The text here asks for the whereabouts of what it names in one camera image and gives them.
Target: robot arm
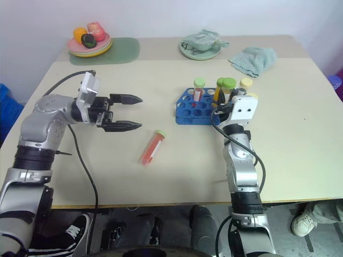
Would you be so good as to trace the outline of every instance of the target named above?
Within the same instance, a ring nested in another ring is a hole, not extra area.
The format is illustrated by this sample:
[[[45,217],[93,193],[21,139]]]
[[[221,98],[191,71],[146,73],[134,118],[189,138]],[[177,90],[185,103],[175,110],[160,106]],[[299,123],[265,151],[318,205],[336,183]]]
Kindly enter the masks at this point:
[[[219,107],[219,127],[229,137],[252,150],[250,132],[244,127],[253,117],[257,99],[237,95],[230,104]],[[260,199],[257,172],[253,155],[232,140],[226,139],[223,156],[227,164],[227,180],[232,200],[232,224],[229,245],[233,256],[275,254],[267,216]]]
[[[33,113],[22,123],[18,150],[0,192],[0,255],[25,255],[35,221],[48,213],[53,189],[51,165],[67,125],[83,122],[102,127],[106,132],[134,130],[139,123],[112,122],[114,103],[135,104],[142,100],[133,95],[110,94],[96,97],[100,81],[87,72],[77,99],[46,95],[39,99]]]

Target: towel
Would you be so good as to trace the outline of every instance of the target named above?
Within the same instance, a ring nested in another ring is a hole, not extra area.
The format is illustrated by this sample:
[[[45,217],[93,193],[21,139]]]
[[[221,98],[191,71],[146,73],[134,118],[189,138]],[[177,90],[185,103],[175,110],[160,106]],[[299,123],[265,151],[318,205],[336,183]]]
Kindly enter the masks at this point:
[[[240,72],[256,78],[271,67],[276,60],[277,54],[273,48],[247,47],[230,58],[229,62]]]

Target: stacked plates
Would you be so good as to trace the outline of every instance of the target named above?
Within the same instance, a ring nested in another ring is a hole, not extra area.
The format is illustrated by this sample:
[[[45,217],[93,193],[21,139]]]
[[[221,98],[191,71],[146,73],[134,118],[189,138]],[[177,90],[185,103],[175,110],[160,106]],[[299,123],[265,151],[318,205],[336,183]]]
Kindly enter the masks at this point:
[[[97,42],[94,48],[86,48],[83,44],[76,42],[74,38],[68,41],[69,52],[78,57],[93,57],[106,52],[112,46],[112,38],[106,33],[105,39]]]

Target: yellow cap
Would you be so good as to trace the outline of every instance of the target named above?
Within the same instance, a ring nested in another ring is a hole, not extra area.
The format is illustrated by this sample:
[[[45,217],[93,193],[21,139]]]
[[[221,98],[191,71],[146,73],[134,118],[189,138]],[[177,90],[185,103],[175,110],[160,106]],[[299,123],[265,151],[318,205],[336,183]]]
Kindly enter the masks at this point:
[[[247,95],[250,95],[250,96],[252,96],[252,97],[258,99],[258,96],[257,96],[257,94],[255,94],[255,93],[247,93]]]
[[[245,90],[248,90],[252,86],[252,79],[249,79],[249,78],[241,79],[240,86],[243,87]]]

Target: white wall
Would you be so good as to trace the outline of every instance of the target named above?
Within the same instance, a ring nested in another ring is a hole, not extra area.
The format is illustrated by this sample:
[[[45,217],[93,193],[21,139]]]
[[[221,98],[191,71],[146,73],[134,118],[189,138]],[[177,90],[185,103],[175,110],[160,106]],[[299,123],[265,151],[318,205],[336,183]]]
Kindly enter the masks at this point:
[[[0,0],[0,80],[26,102],[72,30],[99,21],[112,36],[294,36],[325,74],[343,66],[342,0]]]

